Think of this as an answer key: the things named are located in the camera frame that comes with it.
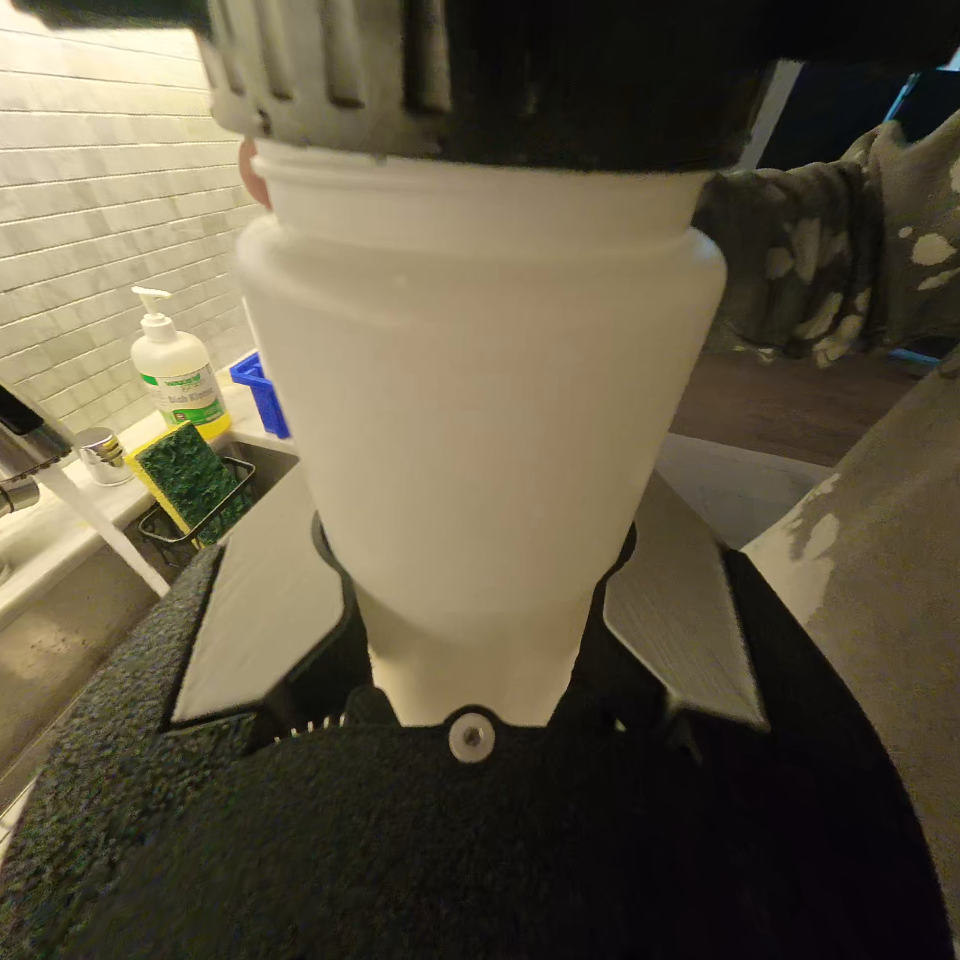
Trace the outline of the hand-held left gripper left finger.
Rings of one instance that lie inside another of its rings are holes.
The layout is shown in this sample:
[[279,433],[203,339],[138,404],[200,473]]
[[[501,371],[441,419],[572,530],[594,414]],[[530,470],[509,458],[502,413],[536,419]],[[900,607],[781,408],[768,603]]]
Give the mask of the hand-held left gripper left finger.
[[252,713],[268,730],[302,731],[337,720],[371,681],[353,585],[295,465],[224,542],[171,723]]

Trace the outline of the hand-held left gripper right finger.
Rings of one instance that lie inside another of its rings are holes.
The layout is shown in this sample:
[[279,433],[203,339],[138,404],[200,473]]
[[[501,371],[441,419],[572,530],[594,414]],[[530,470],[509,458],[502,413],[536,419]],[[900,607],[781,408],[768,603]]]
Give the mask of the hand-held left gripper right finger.
[[591,595],[571,681],[618,732],[684,713],[769,728],[722,545],[656,472]]

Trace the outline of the blue plastic bin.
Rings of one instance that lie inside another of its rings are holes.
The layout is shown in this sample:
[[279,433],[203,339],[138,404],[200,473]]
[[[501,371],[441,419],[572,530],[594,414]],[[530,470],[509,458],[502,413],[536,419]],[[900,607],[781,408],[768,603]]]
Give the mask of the blue plastic bin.
[[280,440],[290,439],[291,431],[282,404],[259,352],[254,351],[238,360],[228,368],[228,372],[233,383],[250,391],[265,431]]

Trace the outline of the white plastic bottle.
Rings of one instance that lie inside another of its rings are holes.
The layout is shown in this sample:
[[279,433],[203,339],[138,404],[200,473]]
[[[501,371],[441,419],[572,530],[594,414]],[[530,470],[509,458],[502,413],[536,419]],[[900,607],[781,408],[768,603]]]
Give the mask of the white plastic bottle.
[[713,174],[247,163],[239,281],[374,684],[546,725],[725,286]]

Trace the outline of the black bottle cap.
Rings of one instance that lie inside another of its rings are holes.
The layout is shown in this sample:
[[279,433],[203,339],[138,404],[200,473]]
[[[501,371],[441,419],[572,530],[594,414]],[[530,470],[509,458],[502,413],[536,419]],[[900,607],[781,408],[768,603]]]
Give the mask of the black bottle cap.
[[207,2],[229,131],[377,158],[718,170],[762,99],[770,2]]

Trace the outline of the person's right forearm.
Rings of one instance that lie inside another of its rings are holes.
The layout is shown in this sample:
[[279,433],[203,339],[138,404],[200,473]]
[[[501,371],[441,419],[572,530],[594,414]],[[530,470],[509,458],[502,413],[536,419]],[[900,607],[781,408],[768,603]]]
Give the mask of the person's right forearm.
[[715,174],[693,226],[726,286],[706,354],[810,357],[958,341],[959,114],[908,143],[896,121],[832,162]]

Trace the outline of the person's right hand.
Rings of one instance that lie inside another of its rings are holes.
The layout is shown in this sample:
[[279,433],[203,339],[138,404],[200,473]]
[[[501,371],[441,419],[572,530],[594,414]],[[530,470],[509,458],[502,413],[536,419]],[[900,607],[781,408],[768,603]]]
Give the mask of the person's right hand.
[[253,139],[245,138],[238,149],[238,171],[246,192],[263,209],[272,211],[269,189],[265,179],[258,174],[254,160],[258,156],[257,144]]

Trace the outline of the green and yellow sponge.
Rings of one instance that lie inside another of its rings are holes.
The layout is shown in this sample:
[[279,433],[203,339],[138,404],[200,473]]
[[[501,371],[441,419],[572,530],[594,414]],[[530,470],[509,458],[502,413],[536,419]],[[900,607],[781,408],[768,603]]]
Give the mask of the green and yellow sponge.
[[193,546],[216,544],[255,503],[249,487],[241,486],[190,422],[127,453],[125,462]]

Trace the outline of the running water stream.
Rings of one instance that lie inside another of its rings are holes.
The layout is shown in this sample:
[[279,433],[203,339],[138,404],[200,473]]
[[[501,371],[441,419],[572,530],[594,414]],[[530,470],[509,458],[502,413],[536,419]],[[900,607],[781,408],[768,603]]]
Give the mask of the running water stream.
[[170,590],[162,575],[143,558],[130,539],[96,505],[91,497],[75,484],[57,465],[51,465],[38,474],[38,481],[88,523],[106,545],[157,597]]

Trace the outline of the chrome counter cap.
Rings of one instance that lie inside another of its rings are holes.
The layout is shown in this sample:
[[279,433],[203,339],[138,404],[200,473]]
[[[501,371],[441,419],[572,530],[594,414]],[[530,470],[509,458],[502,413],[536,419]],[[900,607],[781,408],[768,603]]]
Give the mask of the chrome counter cap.
[[78,459],[95,485],[118,487],[135,478],[126,462],[126,450],[110,428],[89,427],[76,432],[74,438]]

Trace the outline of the dish soap pump bottle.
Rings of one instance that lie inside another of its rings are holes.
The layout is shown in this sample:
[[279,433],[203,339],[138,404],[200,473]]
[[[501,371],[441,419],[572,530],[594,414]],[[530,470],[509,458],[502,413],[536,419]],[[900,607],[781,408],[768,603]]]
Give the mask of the dish soap pump bottle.
[[167,291],[133,286],[143,308],[140,336],[130,360],[166,430],[194,426],[201,438],[214,441],[232,426],[232,418],[210,364],[205,345],[178,330],[162,309]]

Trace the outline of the stainless steel faucet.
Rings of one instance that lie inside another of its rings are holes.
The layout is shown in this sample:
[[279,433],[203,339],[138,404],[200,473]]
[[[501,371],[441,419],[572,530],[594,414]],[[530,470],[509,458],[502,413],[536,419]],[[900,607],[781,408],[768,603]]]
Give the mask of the stainless steel faucet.
[[1,384],[1,517],[41,498],[39,476],[75,453],[70,432],[22,393]]

